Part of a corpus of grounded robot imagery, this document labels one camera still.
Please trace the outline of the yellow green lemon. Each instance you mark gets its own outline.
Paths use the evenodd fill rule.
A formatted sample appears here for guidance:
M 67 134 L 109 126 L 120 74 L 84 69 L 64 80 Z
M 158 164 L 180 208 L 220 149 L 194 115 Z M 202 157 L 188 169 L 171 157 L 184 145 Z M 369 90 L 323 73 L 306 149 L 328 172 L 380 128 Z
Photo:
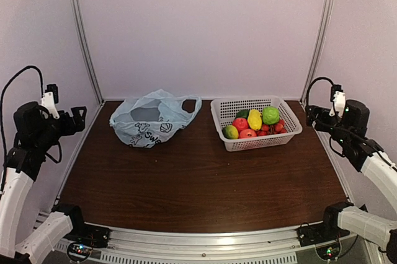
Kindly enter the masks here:
M 223 127 L 222 128 L 222 133 L 223 133 L 223 136 L 226 139 L 234 140 L 234 139 L 238 139 L 239 138 L 239 131 L 233 125 L 227 125 L 227 126 Z

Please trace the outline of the yellow mango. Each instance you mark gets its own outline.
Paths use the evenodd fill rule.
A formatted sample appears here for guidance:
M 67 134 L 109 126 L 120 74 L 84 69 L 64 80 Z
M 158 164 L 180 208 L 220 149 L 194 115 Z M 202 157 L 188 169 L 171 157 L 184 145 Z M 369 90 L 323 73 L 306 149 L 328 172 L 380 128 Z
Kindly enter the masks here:
M 262 128 L 262 113 L 256 109 L 251 109 L 247 121 L 250 129 L 259 131 Z

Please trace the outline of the red apple with stem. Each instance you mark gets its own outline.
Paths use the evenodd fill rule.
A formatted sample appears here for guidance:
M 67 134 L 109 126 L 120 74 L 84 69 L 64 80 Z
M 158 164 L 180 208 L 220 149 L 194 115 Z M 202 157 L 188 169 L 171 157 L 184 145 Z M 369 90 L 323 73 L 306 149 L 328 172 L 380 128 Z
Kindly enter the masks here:
M 257 136 L 256 131 L 252 129 L 245 129 L 239 133 L 239 139 L 254 138 Z

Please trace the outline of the red lychee bunch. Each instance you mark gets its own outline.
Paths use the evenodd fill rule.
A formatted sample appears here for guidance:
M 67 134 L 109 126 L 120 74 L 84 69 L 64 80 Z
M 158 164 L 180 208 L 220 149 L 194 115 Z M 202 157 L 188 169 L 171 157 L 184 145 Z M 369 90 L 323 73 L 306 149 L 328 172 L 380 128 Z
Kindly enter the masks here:
M 285 128 L 285 121 L 279 120 L 273 125 L 267 125 L 263 123 L 260 130 L 257 132 L 257 136 L 270 136 L 274 134 L 283 134 L 286 132 L 287 130 Z

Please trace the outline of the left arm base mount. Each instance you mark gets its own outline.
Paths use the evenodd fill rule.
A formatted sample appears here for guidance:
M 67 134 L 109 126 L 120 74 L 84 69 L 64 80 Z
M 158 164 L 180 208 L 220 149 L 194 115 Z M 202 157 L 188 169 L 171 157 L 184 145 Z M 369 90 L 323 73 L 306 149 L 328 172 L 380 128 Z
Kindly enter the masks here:
M 76 263 L 88 260 L 98 249 L 106 249 L 110 239 L 108 227 L 85 224 L 81 231 L 71 231 L 56 245 L 56 250 L 64 252 Z

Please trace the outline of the red fruit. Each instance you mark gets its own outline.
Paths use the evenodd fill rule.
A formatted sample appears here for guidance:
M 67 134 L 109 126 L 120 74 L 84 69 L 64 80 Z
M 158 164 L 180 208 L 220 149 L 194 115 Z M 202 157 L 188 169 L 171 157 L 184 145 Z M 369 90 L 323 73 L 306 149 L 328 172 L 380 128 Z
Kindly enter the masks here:
M 232 125 L 237 129 L 238 133 L 242 132 L 243 130 L 250 129 L 247 119 L 243 117 L 235 118 Z

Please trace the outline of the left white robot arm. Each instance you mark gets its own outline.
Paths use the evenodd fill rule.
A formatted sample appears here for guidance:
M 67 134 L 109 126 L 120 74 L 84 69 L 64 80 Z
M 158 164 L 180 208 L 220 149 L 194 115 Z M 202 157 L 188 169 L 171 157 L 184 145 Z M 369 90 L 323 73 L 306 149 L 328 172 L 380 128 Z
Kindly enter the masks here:
M 85 129 L 86 107 L 55 114 L 48 107 L 29 102 L 14 113 L 17 129 L 14 146 L 4 162 L 1 180 L 1 263 L 42 263 L 66 235 L 76 242 L 89 237 L 81 208 L 56 206 L 45 222 L 21 243 L 16 242 L 22 208 L 48 150 L 60 145 L 60 138 Z

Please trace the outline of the green apple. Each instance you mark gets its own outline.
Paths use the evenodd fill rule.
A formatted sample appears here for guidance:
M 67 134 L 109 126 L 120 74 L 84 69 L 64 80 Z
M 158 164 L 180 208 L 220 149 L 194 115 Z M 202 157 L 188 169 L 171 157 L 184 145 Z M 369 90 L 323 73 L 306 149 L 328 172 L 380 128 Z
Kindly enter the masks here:
M 279 110 L 273 106 L 264 107 L 262 110 L 262 122 L 265 125 L 274 125 L 280 120 Z

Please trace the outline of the green fruit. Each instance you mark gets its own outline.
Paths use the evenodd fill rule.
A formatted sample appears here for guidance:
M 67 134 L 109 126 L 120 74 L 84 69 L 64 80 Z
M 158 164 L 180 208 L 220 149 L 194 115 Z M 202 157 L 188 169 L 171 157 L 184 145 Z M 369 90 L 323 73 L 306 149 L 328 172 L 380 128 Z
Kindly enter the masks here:
M 235 118 L 245 118 L 245 119 L 247 119 L 248 116 L 249 116 L 249 112 L 250 112 L 250 110 L 247 110 L 247 109 L 245 109 L 245 110 L 240 110 L 240 111 L 236 114 Z

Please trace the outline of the light blue printed plastic bag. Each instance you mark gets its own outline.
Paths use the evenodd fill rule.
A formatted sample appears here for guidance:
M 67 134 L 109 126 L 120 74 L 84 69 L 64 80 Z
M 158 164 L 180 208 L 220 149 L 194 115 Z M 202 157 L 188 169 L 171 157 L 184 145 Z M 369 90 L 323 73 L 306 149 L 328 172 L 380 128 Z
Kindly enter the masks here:
M 176 97 L 159 89 L 139 99 L 124 100 L 110 116 L 109 124 L 122 143 L 152 148 L 190 125 L 201 107 L 199 96 Z

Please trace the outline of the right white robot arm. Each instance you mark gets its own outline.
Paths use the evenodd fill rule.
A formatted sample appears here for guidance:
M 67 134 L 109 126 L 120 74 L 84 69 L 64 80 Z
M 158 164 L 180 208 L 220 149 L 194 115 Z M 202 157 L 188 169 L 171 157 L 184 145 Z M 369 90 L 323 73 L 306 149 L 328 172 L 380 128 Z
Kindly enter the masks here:
M 337 171 L 353 195 L 325 209 L 318 235 L 331 240 L 340 231 L 352 232 L 396 263 L 396 164 L 366 136 L 369 109 L 348 100 L 340 111 L 309 105 L 305 112 L 308 126 L 328 134 L 330 145 L 340 145 L 345 160 Z

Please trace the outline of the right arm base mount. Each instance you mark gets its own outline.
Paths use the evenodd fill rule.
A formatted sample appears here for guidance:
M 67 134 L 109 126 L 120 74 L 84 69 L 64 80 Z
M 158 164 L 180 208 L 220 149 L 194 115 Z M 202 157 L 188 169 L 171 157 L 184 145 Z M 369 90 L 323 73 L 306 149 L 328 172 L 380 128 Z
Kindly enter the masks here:
M 341 239 L 350 235 L 342 229 L 327 230 L 323 222 L 303 223 L 297 229 L 301 247 L 313 246 L 316 255 L 323 261 L 336 261 L 342 255 Z

